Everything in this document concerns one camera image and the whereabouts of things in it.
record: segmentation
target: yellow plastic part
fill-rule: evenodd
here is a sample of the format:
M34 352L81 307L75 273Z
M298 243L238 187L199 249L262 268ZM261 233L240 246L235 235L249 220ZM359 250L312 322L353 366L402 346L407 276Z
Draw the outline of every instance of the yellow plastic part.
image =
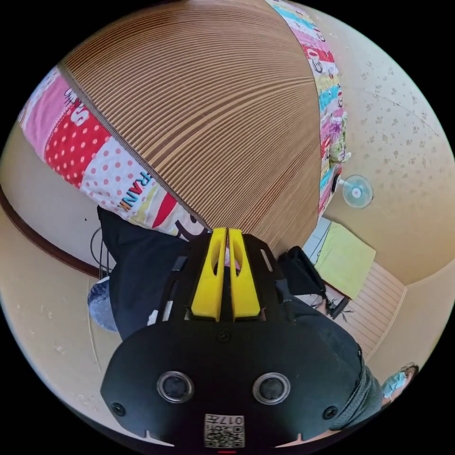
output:
M195 316L214 318L217 322L223 294L226 234L227 230L224 227L213 229L207 257L191 305L191 312Z
M234 320L237 318L255 317L260 313L261 307L257 299L255 282L251 274L251 267L240 229L229 230L229 260ZM238 276L236 261L240 266Z

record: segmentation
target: camera lens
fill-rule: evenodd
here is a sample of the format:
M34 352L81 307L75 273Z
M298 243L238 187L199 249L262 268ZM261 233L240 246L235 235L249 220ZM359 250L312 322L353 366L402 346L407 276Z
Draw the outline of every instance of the camera lens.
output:
M170 403L184 403L194 392L191 379L178 371L168 371L157 382L158 393Z
M282 403L290 391L291 384L288 378L280 373L263 374L253 385L253 396L261 404Z

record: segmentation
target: qr code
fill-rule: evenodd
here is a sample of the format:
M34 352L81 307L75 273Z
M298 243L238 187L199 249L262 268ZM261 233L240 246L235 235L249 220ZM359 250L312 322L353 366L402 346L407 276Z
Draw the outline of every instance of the qr code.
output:
M245 447L245 420L243 416L205 415L205 447Z

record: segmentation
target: face mask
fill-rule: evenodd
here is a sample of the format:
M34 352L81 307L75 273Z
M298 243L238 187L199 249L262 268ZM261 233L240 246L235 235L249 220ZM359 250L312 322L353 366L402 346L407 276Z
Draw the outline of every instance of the face mask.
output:
M403 387L406 382L406 376L403 371L390 376L382 385L382 391L385 398L390 398L393 392L400 387Z

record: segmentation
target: electric fan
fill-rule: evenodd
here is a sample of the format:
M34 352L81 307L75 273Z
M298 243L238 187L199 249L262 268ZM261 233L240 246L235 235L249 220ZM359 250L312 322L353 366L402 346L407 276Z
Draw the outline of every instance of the electric fan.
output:
M346 203L355 209L364 209L373 200L373 187L362 175L351 175L346 180L338 179L343 186Z

